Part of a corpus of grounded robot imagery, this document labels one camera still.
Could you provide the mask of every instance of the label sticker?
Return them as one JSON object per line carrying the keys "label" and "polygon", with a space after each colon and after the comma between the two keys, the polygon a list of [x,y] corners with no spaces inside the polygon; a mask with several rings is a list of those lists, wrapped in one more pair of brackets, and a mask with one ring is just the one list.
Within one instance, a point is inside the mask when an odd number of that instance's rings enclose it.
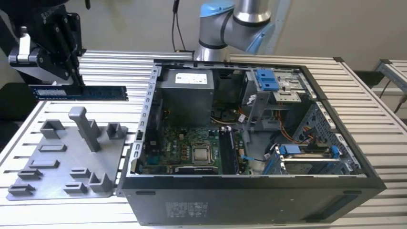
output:
{"label": "label sticker", "polygon": [[205,218],[208,202],[165,202],[168,218]]}
{"label": "label sticker", "polygon": [[177,73],[176,83],[207,84],[207,76],[205,74]]}
{"label": "label sticker", "polygon": [[280,86],[281,87],[288,87],[289,86],[289,83],[287,81],[280,81]]}
{"label": "label sticker", "polygon": [[244,114],[241,114],[240,116],[239,116],[239,122],[243,122],[244,121],[244,119],[245,119],[245,115]]}
{"label": "label sticker", "polygon": [[67,96],[65,91],[63,90],[37,90],[37,94],[40,96],[47,96],[47,95],[61,95],[61,96]]}

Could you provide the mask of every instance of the blue latch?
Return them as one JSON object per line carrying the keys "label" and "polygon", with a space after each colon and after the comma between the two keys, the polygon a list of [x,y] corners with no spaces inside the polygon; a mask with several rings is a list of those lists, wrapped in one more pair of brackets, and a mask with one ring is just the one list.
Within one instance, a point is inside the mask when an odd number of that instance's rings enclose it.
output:
{"label": "blue latch", "polygon": [[339,158],[339,148],[337,146],[331,146],[332,158]]}
{"label": "blue latch", "polygon": [[281,145],[280,146],[280,154],[301,154],[301,151],[299,149],[297,145]]}
{"label": "blue latch", "polygon": [[277,91],[280,89],[272,70],[259,68],[256,70],[256,79],[263,91]]}

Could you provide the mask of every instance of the aluminum extrusion table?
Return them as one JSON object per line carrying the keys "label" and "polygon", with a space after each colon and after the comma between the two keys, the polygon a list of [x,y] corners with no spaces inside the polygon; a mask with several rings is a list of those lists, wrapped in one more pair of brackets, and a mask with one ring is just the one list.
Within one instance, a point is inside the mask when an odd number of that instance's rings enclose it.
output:
{"label": "aluminum extrusion table", "polygon": [[[107,125],[108,122],[120,122],[129,128],[123,154],[125,153],[135,139],[153,59],[191,59],[191,53],[87,51],[80,61],[85,84],[125,85],[129,101],[39,103],[0,154],[0,226],[17,228],[29,225],[24,227],[25,229],[147,228],[137,224],[125,198],[8,201],[5,196],[6,187],[17,178],[16,172],[24,167],[40,142],[41,123],[45,119],[60,119],[64,125],[75,125],[68,119],[72,106],[85,106],[88,118],[95,119],[100,126]],[[329,225],[275,225],[275,227],[407,228],[407,127],[347,64],[336,62],[333,58],[248,55],[232,55],[231,61],[297,64],[308,67],[387,186],[385,191]],[[195,226],[193,228],[259,229],[271,226]]]}
{"label": "aluminum extrusion table", "polygon": [[375,71],[381,72],[407,94],[407,61],[380,60]]}

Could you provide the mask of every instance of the white wall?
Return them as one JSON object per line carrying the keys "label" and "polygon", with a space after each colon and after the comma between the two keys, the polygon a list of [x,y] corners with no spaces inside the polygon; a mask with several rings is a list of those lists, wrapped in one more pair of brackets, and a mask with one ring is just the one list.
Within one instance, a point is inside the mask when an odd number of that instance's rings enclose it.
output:
{"label": "white wall", "polygon": [[407,0],[292,0],[276,55],[340,56],[372,70],[407,59]]}
{"label": "white wall", "polygon": [[[181,0],[179,24],[185,47],[195,49],[199,37],[200,4]],[[81,39],[87,49],[171,52],[172,0],[71,0],[67,10],[81,17]],[[181,49],[175,30],[176,48]]]}

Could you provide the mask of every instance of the blue ram module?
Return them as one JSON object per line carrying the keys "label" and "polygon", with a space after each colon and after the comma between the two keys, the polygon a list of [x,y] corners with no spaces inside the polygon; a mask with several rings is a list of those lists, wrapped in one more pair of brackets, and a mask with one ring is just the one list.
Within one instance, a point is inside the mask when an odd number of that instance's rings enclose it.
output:
{"label": "blue ram module", "polygon": [[61,85],[29,85],[37,100],[128,101],[125,86],[79,86],[73,93]]}

